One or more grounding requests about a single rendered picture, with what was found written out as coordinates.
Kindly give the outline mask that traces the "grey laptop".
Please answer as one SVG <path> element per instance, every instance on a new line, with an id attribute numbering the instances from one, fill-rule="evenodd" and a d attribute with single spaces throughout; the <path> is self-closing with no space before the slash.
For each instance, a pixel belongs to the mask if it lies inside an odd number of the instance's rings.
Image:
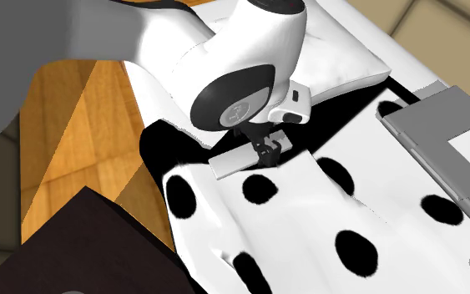
<path id="1" fill-rule="evenodd" d="M 442 226 L 470 225 L 470 96 L 458 86 L 430 87 L 420 98 L 387 78 L 382 88 L 394 99 L 379 103 L 377 118 L 420 213 Z"/>

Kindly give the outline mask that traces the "white blanket with black dots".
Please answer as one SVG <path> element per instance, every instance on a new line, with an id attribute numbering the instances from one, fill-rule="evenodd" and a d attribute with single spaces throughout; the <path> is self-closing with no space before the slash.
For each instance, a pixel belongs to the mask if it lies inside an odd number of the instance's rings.
<path id="1" fill-rule="evenodd" d="M 141 157 L 164 197 L 174 247 L 207 294 L 470 294 L 470 211 L 384 127 L 416 96 L 395 79 L 279 124 L 291 148 L 271 168 L 218 179 L 210 149 L 164 120 Z"/>

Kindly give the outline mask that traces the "white pillow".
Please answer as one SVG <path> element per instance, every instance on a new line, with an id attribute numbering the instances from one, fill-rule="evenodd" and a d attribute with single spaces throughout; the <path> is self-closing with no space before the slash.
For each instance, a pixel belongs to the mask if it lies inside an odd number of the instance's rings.
<path id="1" fill-rule="evenodd" d="M 311 102 L 384 81 L 390 68 L 316 0 L 237 0 L 233 13 L 213 23 L 200 47 L 229 69 L 275 67 L 272 105 L 290 81 L 311 91 Z"/>

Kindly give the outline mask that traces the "white flat remote control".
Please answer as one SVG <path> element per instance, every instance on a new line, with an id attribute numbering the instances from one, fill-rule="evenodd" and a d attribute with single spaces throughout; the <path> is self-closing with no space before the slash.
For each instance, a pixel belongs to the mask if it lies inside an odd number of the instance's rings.
<path id="1" fill-rule="evenodd" d="M 270 135 L 271 140 L 277 141 L 281 145 L 281 152 L 290 150 L 293 145 L 287 138 L 283 130 L 278 130 Z M 216 155 L 208 160 L 217 180 L 244 170 L 252 165 L 256 165 L 259 156 L 251 143 L 243 144 L 237 148 Z"/>

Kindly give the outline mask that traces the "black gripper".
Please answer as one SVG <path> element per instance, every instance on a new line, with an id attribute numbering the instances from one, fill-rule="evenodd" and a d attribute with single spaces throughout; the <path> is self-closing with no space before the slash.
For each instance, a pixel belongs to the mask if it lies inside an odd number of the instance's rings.
<path id="1" fill-rule="evenodd" d="M 266 159 L 269 154 L 269 164 L 277 165 L 280 161 L 281 144 L 270 138 L 270 131 L 274 124 L 243 122 L 234 127 L 235 134 L 245 135 L 252 143 L 253 150 L 258 155 L 258 166 L 266 167 Z"/>

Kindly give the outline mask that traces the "white bed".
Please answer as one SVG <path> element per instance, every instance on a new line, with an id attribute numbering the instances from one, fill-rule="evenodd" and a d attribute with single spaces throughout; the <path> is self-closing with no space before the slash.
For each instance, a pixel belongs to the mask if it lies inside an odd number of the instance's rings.
<path id="1" fill-rule="evenodd" d="M 206 18 L 205 6 L 200 6 L 196 12 L 196 14 L 212 31 L 214 31 L 212 28 L 213 23 L 228 18 L 233 13 L 237 3 L 237 0 L 223 1 L 228 3 L 228 10 L 226 12 L 217 13 L 213 19 Z M 316 1 L 338 23 L 340 23 L 354 37 L 362 42 L 372 53 L 374 53 L 390 68 L 391 72 L 387 78 L 395 79 L 404 88 L 408 89 L 412 93 L 415 93 L 417 89 L 427 86 L 436 80 L 436 76 L 432 71 L 423 66 L 411 54 L 407 53 L 388 34 L 384 33 L 374 23 L 359 13 L 346 0 Z M 330 99 L 334 99 L 342 95 L 343 94 L 340 94 Z M 189 118 L 165 91 L 165 89 L 162 98 L 164 101 L 164 107 L 159 112 L 158 118 L 153 122 L 157 120 L 164 120 L 171 123 L 172 125 L 182 129 L 185 133 L 191 135 L 206 149 L 212 148 L 215 142 L 225 133 L 235 132 L 234 129 L 226 129 L 221 131 L 204 131 L 197 129 L 190 123 Z M 279 124 L 308 123 L 311 120 L 313 108 L 318 104 L 313 104 L 311 102 L 311 91 L 308 87 L 298 84 L 295 81 L 290 81 L 290 86 L 284 99 L 278 104 L 273 105 L 273 107 L 268 111 L 267 122 L 272 122 L 274 124 L 270 134 L 278 131 L 277 127 Z M 245 137 L 245 144 L 251 143 L 245 135 L 242 134 L 242 136 Z"/>

